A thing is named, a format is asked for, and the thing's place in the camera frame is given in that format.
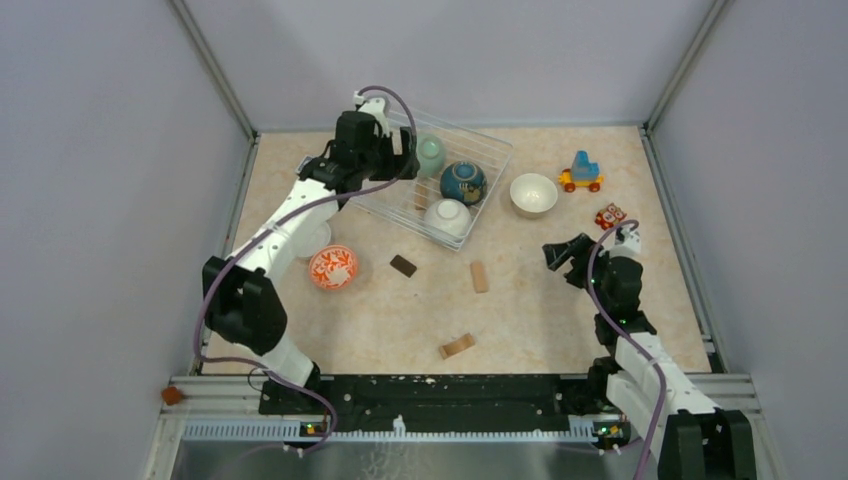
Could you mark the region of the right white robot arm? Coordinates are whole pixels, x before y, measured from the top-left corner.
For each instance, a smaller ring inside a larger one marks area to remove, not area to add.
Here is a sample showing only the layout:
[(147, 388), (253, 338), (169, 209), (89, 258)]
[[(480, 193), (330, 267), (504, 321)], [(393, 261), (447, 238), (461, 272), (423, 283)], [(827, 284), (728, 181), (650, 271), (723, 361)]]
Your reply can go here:
[(585, 234), (542, 251), (549, 270), (586, 291), (597, 312), (598, 342), (609, 354), (593, 362), (589, 404), (616, 408), (642, 438), (661, 479), (755, 479), (753, 429), (739, 410), (720, 406), (666, 352), (641, 308), (643, 267), (636, 230), (620, 228), (610, 248)]

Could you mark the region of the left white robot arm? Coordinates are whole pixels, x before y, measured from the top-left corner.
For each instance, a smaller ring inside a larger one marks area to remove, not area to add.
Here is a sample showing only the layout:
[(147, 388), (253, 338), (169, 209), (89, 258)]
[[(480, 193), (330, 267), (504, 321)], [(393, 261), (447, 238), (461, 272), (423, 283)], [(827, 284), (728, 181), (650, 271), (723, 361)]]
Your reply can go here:
[(248, 351), (244, 363), (285, 382), (283, 401), (297, 413), (319, 404), (318, 368), (287, 332), (276, 281), (314, 231), (351, 198), (375, 193), (418, 171), (414, 124), (391, 130), (375, 113), (345, 111), (322, 153), (304, 160), (292, 189), (263, 226), (227, 258), (202, 270), (203, 325)]

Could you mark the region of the orange patterned white bowl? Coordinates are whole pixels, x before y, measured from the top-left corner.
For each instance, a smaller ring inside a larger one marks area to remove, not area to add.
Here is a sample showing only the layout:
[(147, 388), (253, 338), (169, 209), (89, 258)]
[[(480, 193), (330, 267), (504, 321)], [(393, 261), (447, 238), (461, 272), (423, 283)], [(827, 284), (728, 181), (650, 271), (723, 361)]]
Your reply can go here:
[(330, 245), (317, 252), (309, 262), (312, 283), (324, 290), (347, 287), (357, 276), (359, 259), (348, 247)]

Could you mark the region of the light green ceramic bowl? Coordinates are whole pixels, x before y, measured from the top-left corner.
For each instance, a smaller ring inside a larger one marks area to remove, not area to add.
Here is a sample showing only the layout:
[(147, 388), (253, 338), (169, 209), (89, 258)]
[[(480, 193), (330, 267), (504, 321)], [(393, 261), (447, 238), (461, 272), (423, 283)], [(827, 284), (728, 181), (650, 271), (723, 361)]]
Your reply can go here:
[(419, 164), (418, 177), (433, 177), (442, 171), (447, 149), (442, 140), (430, 133), (422, 133), (417, 138), (416, 158)]

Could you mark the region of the plain white bowl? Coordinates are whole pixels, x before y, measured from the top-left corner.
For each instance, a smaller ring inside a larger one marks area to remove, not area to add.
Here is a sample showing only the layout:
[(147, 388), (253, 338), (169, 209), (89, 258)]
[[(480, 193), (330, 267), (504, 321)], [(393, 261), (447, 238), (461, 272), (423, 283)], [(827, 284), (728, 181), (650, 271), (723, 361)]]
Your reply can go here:
[(331, 240), (331, 226), (328, 222), (323, 222), (296, 248), (296, 257), (309, 260), (316, 253), (329, 246)]

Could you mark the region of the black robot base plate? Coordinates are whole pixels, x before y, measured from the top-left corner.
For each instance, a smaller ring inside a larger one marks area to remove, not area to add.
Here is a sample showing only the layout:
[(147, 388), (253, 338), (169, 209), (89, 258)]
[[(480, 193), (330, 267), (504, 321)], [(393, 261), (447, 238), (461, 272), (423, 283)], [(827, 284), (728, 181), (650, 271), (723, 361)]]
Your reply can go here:
[(377, 432), (401, 419), (413, 433), (565, 432), (581, 417), (615, 407), (583, 375), (334, 375), (311, 383), (314, 397), (271, 380), (262, 415), (338, 417), (336, 430)]

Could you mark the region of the beige ceramic bowl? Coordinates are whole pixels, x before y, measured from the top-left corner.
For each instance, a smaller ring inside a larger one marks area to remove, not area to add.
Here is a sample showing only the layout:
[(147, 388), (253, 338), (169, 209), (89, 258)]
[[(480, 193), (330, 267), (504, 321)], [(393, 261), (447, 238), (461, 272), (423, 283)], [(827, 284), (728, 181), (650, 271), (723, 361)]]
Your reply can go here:
[(556, 185), (546, 176), (525, 173), (510, 184), (509, 197), (517, 215), (527, 219), (546, 216), (558, 202)]

